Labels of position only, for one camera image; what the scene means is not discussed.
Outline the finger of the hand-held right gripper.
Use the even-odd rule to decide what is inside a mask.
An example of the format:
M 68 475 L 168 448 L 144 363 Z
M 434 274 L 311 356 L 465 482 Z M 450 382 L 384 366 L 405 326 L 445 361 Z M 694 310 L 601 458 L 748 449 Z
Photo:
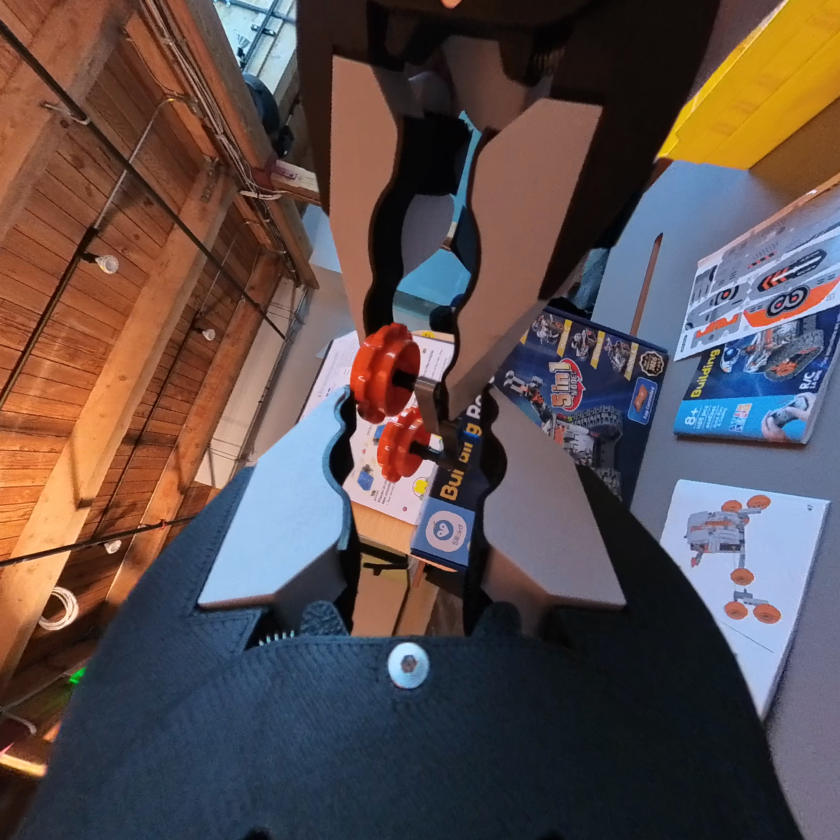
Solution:
M 448 415 L 482 391 L 534 320 L 602 107 L 543 98 L 478 153 L 469 195 L 479 258 L 445 376 Z
M 403 74 L 332 58 L 329 224 L 350 315 L 364 341 L 364 304 L 374 283 L 374 214 L 397 168 L 405 117 L 422 115 Z

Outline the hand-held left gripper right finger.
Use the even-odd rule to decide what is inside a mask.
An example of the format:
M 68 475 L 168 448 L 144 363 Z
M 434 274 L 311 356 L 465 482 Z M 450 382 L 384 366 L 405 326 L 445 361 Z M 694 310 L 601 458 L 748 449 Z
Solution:
M 519 610 L 626 604 L 576 465 L 499 392 L 482 396 L 481 586 Z

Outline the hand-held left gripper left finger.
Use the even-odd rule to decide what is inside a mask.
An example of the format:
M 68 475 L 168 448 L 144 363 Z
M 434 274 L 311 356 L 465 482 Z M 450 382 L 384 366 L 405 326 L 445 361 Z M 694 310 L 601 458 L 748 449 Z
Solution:
M 302 418 L 252 468 L 197 605 L 303 611 L 348 586 L 342 553 L 352 512 L 354 399 L 345 385 Z

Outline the orange toy wheel assembly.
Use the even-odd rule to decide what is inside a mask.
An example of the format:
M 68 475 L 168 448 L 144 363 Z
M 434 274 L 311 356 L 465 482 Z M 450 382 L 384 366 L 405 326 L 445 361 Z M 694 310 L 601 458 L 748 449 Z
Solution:
M 417 336 L 393 322 L 360 344 L 350 373 L 357 412 L 365 422 L 383 425 L 375 456 L 385 480 L 414 476 L 422 463 L 455 469 L 459 462 L 456 420 L 450 414 L 446 374 L 457 351 L 451 332 L 429 338 L 447 346 L 446 364 L 424 372 L 424 350 Z

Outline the grey desk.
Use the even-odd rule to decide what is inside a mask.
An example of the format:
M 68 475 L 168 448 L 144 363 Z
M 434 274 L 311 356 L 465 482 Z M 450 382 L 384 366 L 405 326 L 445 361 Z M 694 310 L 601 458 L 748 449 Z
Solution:
M 673 351 L 697 262 L 839 169 L 838 104 L 749 171 L 673 163 L 645 193 L 612 249 L 594 320 Z M 671 362 L 632 510 L 655 536 L 678 479 L 777 490 L 831 501 L 780 687 L 768 717 L 773 759 L 806 838 L 838 838 L 838 373 L 802 448 L 682 440 L 672 426 L 696 369 Z

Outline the yellow plastic bin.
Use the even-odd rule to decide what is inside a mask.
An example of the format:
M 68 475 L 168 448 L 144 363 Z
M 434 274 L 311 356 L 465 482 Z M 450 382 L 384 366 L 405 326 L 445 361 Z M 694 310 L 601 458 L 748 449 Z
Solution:
M 780 2 L 682 108 L 658 157 L 748 170 L 838 95 L 839 2 Z

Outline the dark blue robot kit box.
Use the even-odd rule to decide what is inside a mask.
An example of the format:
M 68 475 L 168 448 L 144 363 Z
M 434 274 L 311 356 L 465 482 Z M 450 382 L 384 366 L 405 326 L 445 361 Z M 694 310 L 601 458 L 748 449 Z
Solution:
M 575 313 L 546 307 L 500 363 L 491 384 L 630 507 L 667 352 Z M 479 498 L 480 398 L 458 418 L 458 455 L 436 468 L 411 541 L 417 558 L 462 572 Z

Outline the open instruction booklet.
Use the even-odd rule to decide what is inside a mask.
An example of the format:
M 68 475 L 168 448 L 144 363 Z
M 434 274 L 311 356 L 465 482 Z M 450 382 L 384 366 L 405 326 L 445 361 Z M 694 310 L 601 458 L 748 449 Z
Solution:
M 761 718 L 789 656 L 831 502 L 676 482 L 660 545 L 728 640 Z

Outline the blue printed kit booklet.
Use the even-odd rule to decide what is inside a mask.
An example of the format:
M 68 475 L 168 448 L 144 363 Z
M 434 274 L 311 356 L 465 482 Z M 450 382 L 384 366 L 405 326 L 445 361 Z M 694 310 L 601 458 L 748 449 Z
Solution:
M 839 307 L 705 351 L 675 415 L 681 438 L 805 445 L 838 362 Z

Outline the orange grey sticker sheet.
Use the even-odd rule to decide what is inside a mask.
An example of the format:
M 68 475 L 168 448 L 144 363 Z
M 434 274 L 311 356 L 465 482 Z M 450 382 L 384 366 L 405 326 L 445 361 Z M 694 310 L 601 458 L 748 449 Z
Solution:
M 676 361 L 838 306 L 838 222 L 794 233 L 784 248 L 792 231 L 772 226 L 755 254 L 744 240 L 698 264 Z

